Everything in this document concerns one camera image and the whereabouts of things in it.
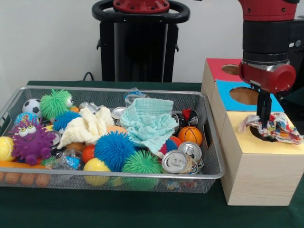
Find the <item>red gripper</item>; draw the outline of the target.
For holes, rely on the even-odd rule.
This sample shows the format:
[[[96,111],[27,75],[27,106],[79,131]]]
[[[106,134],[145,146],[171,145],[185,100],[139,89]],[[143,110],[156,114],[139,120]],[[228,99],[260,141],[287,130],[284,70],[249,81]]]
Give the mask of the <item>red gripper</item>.
[[[276,94],[289,90],[295,82],[296,70],[289,63],[257,65],[243,61],[239,64],[239,76],[244,82],[267,92],[265,97],[262,91],[259,92],[256,110],[260,122],[264,122],[266,126],[271,112],[270,93]]]

